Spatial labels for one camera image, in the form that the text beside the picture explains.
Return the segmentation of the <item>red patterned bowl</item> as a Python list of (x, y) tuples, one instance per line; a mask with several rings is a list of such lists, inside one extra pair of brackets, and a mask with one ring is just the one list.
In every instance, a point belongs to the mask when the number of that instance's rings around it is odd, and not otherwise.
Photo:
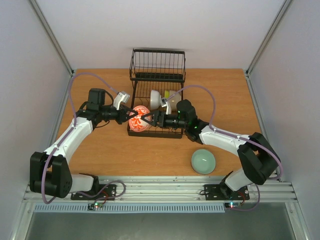
[(138, 114), (128, 121), (129, 128), (137, 133), (147, 130), (150, 127), (150, 124), (142, 120), (141, 116), (149, 114), (150, 110), (143, 105), (138, 105), (134, 107), (133, 110)]

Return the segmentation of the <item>white bowl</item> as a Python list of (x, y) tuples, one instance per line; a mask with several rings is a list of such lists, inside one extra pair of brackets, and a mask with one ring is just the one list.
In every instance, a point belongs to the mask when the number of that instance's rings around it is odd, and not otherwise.
[(150, 110), (156, 110), (161, 107), (160, 103), (161, 94), (157, 90), (151, 90), (150, 92)]
[(169, 91), (169, 96), (173, 96), (169, 100), (169, 103), (170, 103), (172, 108), (175, 108), (177, 106), (177, 103), (182, 100), (182, 97), (181, 97), (180, 93), (176, 93), (176, 91), (174, 91), (174, 90), (170, 90)]

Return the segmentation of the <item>lime green bowl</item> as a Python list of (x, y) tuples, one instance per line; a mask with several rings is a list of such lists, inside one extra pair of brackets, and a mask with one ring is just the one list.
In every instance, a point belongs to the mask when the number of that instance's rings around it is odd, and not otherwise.
[(166, 98), (166, 99), (168, 99), (169, 97), (170, 97), (170, 91), (169, 90), (165, 90), (164, 91), (164, 97)]

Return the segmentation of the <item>black wire dish rack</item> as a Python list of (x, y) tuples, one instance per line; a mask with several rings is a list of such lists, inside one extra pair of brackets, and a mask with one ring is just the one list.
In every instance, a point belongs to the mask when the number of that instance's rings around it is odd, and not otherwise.
[[(145, 106), (150, 112), (155, 110), (166, 113), (167, 105), (162, 107), (161, 100), (168, 98), (184, 87), (186, 78), (186, 57), (181, 50), (139, 49), (132, 50), (129, 78), (133, 87), (131, 108)], [(183, 99), (183, 91), (170, 100), (171, 113), (177, 112), (176, 103)], [(154, 137), (181, 139), (184, 131), (181, 129), (159, 128), (146, 122), (134, 122), (127, 127), (131, 137)]]

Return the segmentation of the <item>pale green celadon bowl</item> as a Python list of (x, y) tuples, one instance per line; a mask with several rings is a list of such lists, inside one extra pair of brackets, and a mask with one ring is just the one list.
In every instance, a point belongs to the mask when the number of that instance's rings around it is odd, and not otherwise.
[(216, 168), (215, 156), (206, 149), (198, 149), (192, 154), (191, 166), (196, 173), (208, 175)]

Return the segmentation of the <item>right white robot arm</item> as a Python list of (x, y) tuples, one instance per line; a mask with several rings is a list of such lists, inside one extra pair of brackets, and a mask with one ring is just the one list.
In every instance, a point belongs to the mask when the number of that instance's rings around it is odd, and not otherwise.
[(199, 119), (187, 99), (177, 103), (176, 114), (154, 110), (143, 114), (141, 120), (162, 129), (183, 129), (192, 142), (214, 146), (237, 156), (241, 168), (231, 171), (219, 183), (219, 192), (224, 200), (234, 197), (242, 187), (263, 185), (276, 169), (283, 169), (278, 155), (262, 134), (236, 134), (217, 128)]

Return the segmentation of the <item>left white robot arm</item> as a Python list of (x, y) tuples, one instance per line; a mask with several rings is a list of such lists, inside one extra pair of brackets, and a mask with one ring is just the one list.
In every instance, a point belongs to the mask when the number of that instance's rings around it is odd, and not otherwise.
[(53, 199), (65, 198), (70, 193), (83, 192), (89, 199), (96, 199), (101, 187), (95, 183), (97, 178), (90, 174), (72, 174), (69, 163), (77, 148), (101, 122), (116, 121), (119, 125), (137, 116), (137, 111), (125, 104), (130, 95), (118, 92), (111, 104), (105, 104), (108, 92), (92, 88), (64, 133), (43, 152), (34, 152), (30, 157), (29, 187), (39, 193), (45, 204)]

